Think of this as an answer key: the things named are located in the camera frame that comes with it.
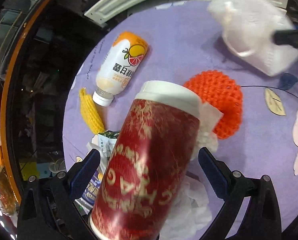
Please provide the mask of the purple tissue pack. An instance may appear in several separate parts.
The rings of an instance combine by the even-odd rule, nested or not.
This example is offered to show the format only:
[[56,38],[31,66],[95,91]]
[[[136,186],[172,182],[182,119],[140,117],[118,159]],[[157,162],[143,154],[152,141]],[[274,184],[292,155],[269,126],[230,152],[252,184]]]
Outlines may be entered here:
[[88,151],[92,149],[96,149],[100,153],[100,165],[95,171],[94,175],[92,176],[91,180],[89,181],[82,197],[77,199],[76,202],[82,206],[85,213],[89,213],[94,205],[95,198],[97,193],[100,189],[100,185],[102,182],[103,175],[105,174],[106,168],[108,166],[108,158],[106,153],[103,152],[100,146],[93,144],[92,142],[88,142],[87,144]]

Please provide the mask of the white face mask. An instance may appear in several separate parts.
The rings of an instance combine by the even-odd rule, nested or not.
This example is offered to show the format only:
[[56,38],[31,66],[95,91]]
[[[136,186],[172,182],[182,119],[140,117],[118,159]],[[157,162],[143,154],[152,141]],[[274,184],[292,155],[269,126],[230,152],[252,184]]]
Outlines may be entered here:
[[295,30],[269,0],[212,0],[208,7],[222,27],[228,50],[267,76],[276,76],[298,60],[298,49],[274,44],[276,31]]

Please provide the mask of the red paper cup white lid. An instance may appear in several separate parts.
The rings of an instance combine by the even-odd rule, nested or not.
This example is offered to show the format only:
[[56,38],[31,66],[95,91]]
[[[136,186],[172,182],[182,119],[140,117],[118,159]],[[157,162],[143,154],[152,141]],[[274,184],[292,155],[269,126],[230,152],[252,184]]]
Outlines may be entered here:
[[90,217],[99,239],[156,239],[178,194],[199,130],[200,97],[147,81],[120,130]]

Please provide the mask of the glass candy jar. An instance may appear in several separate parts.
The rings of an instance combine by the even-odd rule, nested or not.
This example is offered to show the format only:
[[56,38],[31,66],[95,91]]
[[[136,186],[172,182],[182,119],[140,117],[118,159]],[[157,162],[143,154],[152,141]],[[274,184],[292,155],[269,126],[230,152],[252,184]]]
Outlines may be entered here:
[[14,196],[14,192],[11,189],[10,182],[7,175],[0,172],[0,211],[11,217],[16,213],[17,200]]

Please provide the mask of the crumpled white plastic wrapper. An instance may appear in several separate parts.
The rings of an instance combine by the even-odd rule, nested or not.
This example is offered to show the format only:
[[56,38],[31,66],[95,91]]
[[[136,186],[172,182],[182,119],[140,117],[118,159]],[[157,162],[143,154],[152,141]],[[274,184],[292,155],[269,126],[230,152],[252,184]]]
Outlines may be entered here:
[[205,186],[186,176],[170,213],[160,231],[160,239],[189,239],[212,220]]

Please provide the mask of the green white carton box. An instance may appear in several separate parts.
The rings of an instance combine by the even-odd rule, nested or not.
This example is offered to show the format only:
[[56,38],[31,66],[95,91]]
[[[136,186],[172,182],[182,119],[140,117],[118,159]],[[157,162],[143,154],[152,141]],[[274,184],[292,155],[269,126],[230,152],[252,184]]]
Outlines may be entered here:
[[92,138],[92,144],[101,148],[103,154],[109,159],[120,132],[106,130],[102,133],[95,135]]

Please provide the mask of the orange knitted scrubber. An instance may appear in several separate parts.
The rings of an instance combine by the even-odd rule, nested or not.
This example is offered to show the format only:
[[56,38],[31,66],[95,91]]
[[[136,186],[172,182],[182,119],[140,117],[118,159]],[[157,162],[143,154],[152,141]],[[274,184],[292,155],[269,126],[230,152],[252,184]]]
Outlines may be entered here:
[[207,70],[191,77],[184,87],[223,113],[213,130],[219,139],[227,139],[238,131],[242,123],[243,93],[234,79],[220,71]]

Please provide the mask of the yellow knitted scrubber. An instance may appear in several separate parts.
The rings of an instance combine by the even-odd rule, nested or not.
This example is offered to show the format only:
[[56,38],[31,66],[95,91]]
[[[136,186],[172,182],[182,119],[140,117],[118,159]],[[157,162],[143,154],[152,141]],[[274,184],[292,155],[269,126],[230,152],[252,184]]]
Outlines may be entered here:
[[93,134],[105,131],[105,126],[96,109],[93,98],[85,88],[79,90],[81,116]]

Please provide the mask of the crumpled white tissue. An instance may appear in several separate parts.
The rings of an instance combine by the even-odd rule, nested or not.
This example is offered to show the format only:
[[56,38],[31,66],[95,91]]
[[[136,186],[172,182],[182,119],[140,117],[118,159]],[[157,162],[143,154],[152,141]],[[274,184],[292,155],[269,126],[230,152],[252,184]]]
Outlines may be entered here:
[[211,153],[218,149],[218,137],[213,130],[223,117],[223,113],[208,102],[203,102],[199,111],[200,125],[191,160],[198,157],[198,152],[203,147],[208,148]]

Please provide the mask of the yogurt drink bottle orange label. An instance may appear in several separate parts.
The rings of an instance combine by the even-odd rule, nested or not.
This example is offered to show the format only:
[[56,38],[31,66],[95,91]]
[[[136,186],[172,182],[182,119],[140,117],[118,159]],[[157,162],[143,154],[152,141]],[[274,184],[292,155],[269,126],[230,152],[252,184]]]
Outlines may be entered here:
[[148,52],[148,43],[140,36],[124,31],[113,42],[96,76],[93,101],[109,106],[125,90]]

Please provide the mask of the curved wooden counter shelf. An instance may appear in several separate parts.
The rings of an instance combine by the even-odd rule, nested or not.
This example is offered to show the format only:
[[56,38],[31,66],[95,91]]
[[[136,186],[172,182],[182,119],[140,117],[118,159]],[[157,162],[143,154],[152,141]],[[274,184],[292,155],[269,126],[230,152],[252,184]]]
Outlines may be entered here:
[[13,149],[12,110],[14,95],[16,94],[17,79],[20,63],[25,53],[25,46],[37,30],[42,17],[56,0],[41,0],[29,14],[29,18],[18,29],[16,40],[12,44],[11,57],[7,65],[6,77],[3,85],[0,108],[1,150],[5,163],[7,178],[17,203],[21,203],[23,185],[21,171]]

